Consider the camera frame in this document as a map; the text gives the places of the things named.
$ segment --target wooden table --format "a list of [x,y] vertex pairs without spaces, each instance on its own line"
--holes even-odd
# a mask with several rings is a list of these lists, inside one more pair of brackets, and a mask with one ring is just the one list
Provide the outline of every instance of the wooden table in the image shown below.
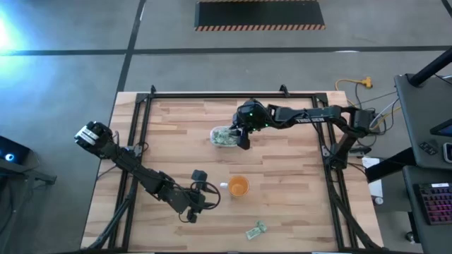
[[[330,105],[347,105],[344,92],[327,93]],[[120,92],[114,106],[110,128],[119,132],[121,145],[127,142],[135,97],[135,92]],[[312,107],[310,99],[260,101],[264,105]],[[216,186],[232,175],[242,175],[249,179],[251,189],[242,198],[232,198],[227,190],[220,189],[222,200],[217,208],[204,210],[195,224],[184,224],[168,204],[156,201],[140,186],[130,251],[337,250],[318,137],[310,124],[253,133],[252,148],[247,151],[210,144],[210,130],[229,126],[232,114],[243,102],[244,99],[153,100],[146,137],[150,147],[143,155],[145,167],[164,171],[183,186],[192,182],[194,169],[207,172],[208,181]],[[342,135],[337,128],[335,134],[337,139]],[[99,173],[112,165],[103,161]],[[344,172],[353,215],[382,246],[365,176],[354,168]],[[114,169],[97,181],[82,247],[91,244],[111,219],[120,173]],[[210,194],[207,199],[216,201]],[[248,241],[245,231],[252,229],[258,219],[266,223],[268,231]],[[347,238],[343,219],[341,224]]]

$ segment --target keyboard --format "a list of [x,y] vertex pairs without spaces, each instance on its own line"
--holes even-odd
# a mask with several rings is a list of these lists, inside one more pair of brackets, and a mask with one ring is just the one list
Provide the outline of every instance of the keyboard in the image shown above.
[[452,183],[415,184],[414,189],[429,225],[452,224]]

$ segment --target gray floor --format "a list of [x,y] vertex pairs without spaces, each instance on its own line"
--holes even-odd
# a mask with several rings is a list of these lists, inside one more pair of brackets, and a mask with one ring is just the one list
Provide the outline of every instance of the gray floor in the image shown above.
[[[323,0],[324,31],[201,33],[193,30],[195,2],[148,0],[136,48],[452,44],[451,17],[437,0]],[[0,1],[0,33],[8,35],[0,41],[0,52],[126,49],[137,6],[138,0]],[[134,56],[125,91],[150,85],[162,91],[276,90],[280,84],[290,90],[332,90],[339,78],[369,75],[374,88],[359,88],[364,101],[395,91],[394,75],[414,73],[440,53]],[[58,176],[55,186],[35,191],[27,203],[10,253],[78,249],[99,160],[74,145],[73,135],[88,121],[109,121],[123,61],[124,56],[0,56],[0,135],[36,150],[40,170]],[[356,101],[353,84],[340,87]],[[381,110],[395,99],[391,95],[365,107]],[[387,157],[409,146],[398,112],[395,127],[378,139],[371,155]],[[406,213],[389,212],[406,202],[401,176],[384,179],[383,186],[394,197],[376,209],[385,246],[420,251],[403,238],[409,230]]]

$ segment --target floor mat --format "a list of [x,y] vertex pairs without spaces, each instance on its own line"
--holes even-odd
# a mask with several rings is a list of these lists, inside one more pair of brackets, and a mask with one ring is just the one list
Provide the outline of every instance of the floor mat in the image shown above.
[[324,30],[315,0],[204,0],[196,4],[195,30]]

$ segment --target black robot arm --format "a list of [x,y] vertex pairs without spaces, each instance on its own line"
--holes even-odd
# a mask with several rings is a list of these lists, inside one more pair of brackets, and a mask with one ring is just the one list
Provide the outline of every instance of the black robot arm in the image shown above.
[[[218,190],[206,182],[206,172],[195,170],[191,176],[195,180],[191,187],[182,188],[165,173],[143,167],[134,151],[114,143],[112,131],[102,123],[89,122],[74,138],[83,149],[100,159],[112,160],[118,168],[135,176],[149,194],[157,200],[167,202],[178,214],[182,214],[190,207],[187,214],[188,222],[195,223],[197,213],[201,213],[203,209],[213,209],[220,202]],[[218,202],[216,204],[206,202],[206,197],[201,191],[217,194]]]
[[[349,121],[341,116],[342,113],[350,114]],[[237,130],[237,135],[239,135],[238,146],[248,150],[250,148],[248,136],[253,131],[260,131],[268,127],[284,129],[303,123],[333,123],[339,127],[344,136],[339,143],[331,147],[333,154],[328,157],[327,163],[333,169],[345,169],[348,152],[358,138],[363,138],[370,133],[369,124],[371,120],[371,111],[355,107],[332,106],[316,109],[291,109],[271,104],[264,107],[256,99],[250,99],[237,108],[231,129]]]

